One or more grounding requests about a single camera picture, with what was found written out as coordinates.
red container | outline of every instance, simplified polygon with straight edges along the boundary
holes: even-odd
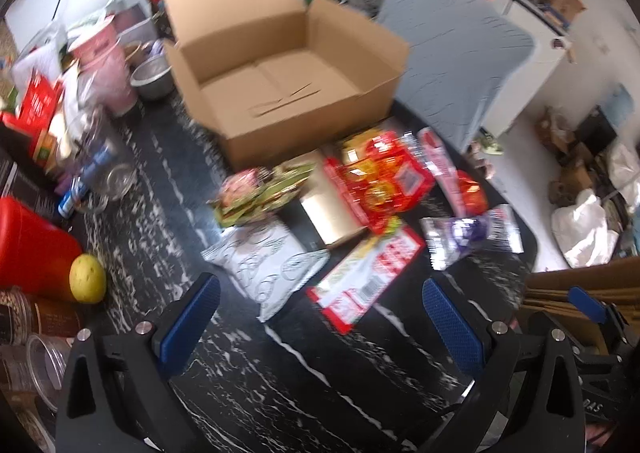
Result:
[[[71,263],[82,253],[76,239],[12,197],[0,198],[0,289],[75,301]]]

gray chair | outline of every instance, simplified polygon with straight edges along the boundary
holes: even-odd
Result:
[[[383,0],[378,22],[412,47],[396,99],[460,152],[534,49],[486,0]]]

lemon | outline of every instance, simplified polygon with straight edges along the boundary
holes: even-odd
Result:
[[[107,275],[92,255],[80,255],[69,271],[71,292],[80,303],[99,303],[107,292]]]

candy wrapper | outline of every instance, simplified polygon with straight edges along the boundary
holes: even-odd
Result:
[[[418,235],[401,224],[390,236],[362,240],[307,294],[346,334],[423,247]]]
[[[329,251],[306,253],[287,226],[269,216],[227,229],[202,257],[231,274],[236,289],[260,304],[258,319],[265,322],[322,268]]]
[[[396,213],[413,208],[434,185],[393,131],[373,129],[346,141],[343,160],[328,158],[324,169],[360,223],[377,235],[398,229]]]
[[[444,271],[473,251],[522,253],[520,230],[510,205],[470,218],[423,218],[431,266]]]
[[[489,208],[480,184],[464,171],[456,169],[442,139],[433,129],[422,128],[417,138],[407,132],[400,140],[438,181],[455,216],[475,216]]]
[[[313,170],[313,163],[246,169],[228,177],[208,203],[222,227],[257,222],[293,200]]]

metal bowl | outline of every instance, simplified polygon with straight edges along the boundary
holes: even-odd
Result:
[[[136,68],[131,75],[131,86],[146,100],[167,96],[175,88],[175,83],[164,56],[153,56]]]

